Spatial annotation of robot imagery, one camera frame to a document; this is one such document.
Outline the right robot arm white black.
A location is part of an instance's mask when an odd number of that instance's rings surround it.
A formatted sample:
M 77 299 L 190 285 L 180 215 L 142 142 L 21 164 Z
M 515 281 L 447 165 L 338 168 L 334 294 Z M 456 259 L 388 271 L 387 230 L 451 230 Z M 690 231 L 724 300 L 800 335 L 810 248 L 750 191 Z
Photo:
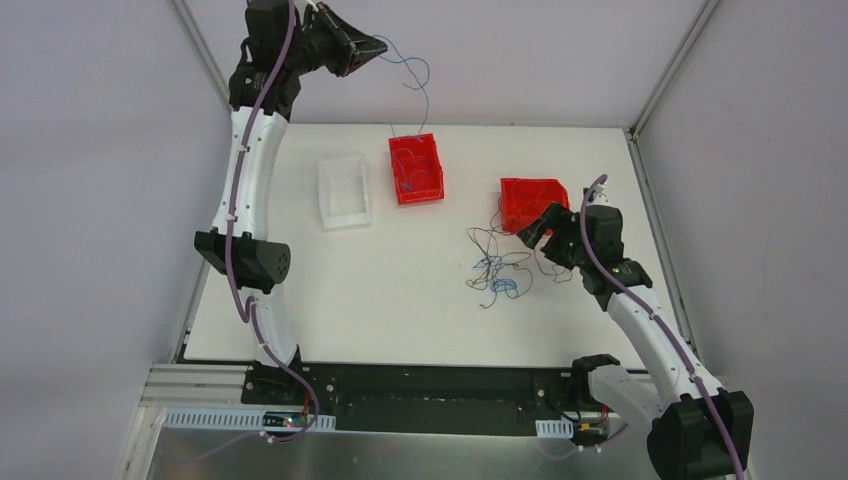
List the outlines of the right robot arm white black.
M 578 212 L 552 203 L 517 236 L 567 270 L 578 270 L 584 289 L 623 331 L 654 387 L 637 384 L 608 362 L 586 368 L 567 384 L 569 400 L 583 410 L 605 404 L 644 437 L 662 479 L 711 479 L 748 467 L 754 408 L 742 391 L 728 390 L 661 316 L 653 282 L 624 254 L 623 217 L 611 206 Z

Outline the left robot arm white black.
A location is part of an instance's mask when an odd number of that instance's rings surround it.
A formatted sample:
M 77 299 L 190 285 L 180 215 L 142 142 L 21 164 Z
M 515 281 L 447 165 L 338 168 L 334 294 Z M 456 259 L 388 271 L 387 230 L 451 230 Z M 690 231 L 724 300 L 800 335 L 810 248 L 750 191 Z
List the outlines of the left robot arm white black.
M 284 307 L 292 253 L 269 238 L 268 207 L 278 151 L 303 76 L 326 69 L 344 78 L 384 54 L 385 42 L 343 20 L 323 1 L 250 1 L 247 35 L 229 81 L 230 153 L 211 226 L 195 250 L 222 274 L 241 322 L 251 331 L 254 366 L 273 370 L 266 389 L 293 404 L 310 387 L 294 370 L 299 345 Z

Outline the red bin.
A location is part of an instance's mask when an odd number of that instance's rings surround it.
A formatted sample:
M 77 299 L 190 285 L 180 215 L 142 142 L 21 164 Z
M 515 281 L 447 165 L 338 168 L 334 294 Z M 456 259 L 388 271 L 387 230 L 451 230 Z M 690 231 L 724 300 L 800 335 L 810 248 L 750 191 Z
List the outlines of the red bin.
M 500 188 L 501 227 L 509 234 L 529 226 L 551 203 L 570 207 L 568 192 L 556 179 L 505 177 Z
M 432 133 L 392 137 L 388 147 L 399 206 L 444 199 L 444 173 Z

